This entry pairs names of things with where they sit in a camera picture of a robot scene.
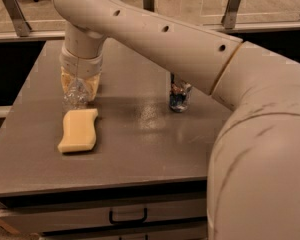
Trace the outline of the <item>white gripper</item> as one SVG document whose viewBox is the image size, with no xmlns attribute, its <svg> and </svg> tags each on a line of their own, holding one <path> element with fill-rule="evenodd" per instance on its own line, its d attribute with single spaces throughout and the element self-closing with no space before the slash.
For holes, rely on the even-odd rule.
<svg viewBox="0 0 300 240">
<path fill-rule="evenodd" d="M 102 56 L 93 59 L 83 59 L 71 54 L 65 47 L 61 49 L 61 84 L 65 95 L 76 89 L 76 80 L 85 79 L 88 100 L 93 101 L 99 87 L 102 69 Z"/>
</svg>

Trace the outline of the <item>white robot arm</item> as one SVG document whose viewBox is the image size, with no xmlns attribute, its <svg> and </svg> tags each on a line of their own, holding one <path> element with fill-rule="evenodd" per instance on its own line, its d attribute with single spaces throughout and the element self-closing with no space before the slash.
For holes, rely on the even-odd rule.
<svg viewBox="0 0 300 240">
<path fill-rule="evenodd" d="M 51 0 L 64 68 L 83 78 L 113 38 L 232 110 L 207 178 L 209 240 L 300 240 L 300 64 L 120 0 Z"/>
</svg>

